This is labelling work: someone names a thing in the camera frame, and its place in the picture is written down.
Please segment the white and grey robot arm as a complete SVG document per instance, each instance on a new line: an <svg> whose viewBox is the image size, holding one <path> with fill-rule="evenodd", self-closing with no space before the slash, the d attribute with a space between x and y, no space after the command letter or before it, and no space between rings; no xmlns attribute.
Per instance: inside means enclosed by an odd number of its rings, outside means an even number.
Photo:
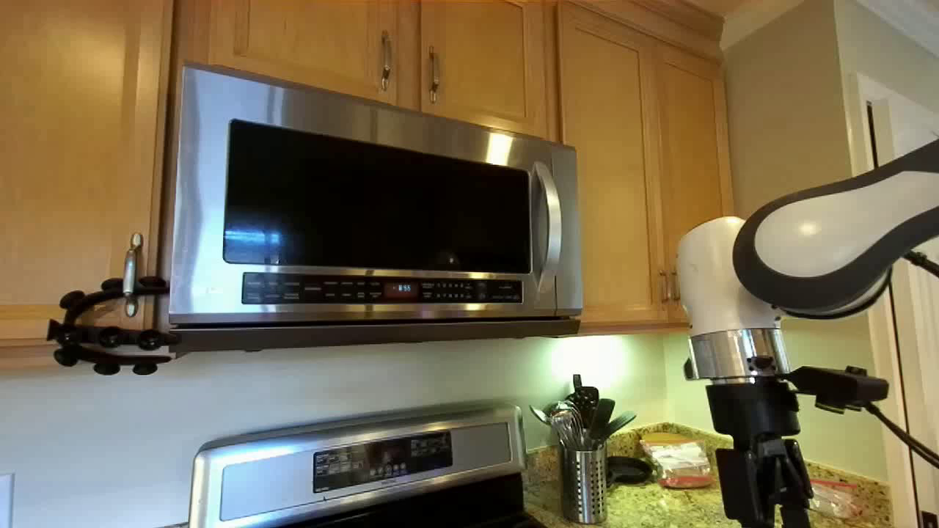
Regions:
<svg viewBox="0 0 939 528"><path fill-rule="evenodd" d="M677 240L688 319L683 376L708 387L725 516L741 528L810 528L813 485L794 444L799 400L873 415L888 385L857 371L793 371L779 319L840 319L884 297L897 262L920 269L939 237L939 142L869 174L716 217Z"/></svg>

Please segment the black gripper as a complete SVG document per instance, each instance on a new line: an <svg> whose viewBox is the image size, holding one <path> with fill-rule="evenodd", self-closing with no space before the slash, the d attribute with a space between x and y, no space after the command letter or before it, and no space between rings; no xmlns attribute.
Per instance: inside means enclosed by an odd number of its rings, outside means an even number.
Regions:
<svg viewBox="0 0 939 528"><path fill-rule="evenodd" d="M741 528L810 528L810 475L794 444L799 403L777 381L711 385L713 429L733 439L716 453L725 516Z"/></svg>

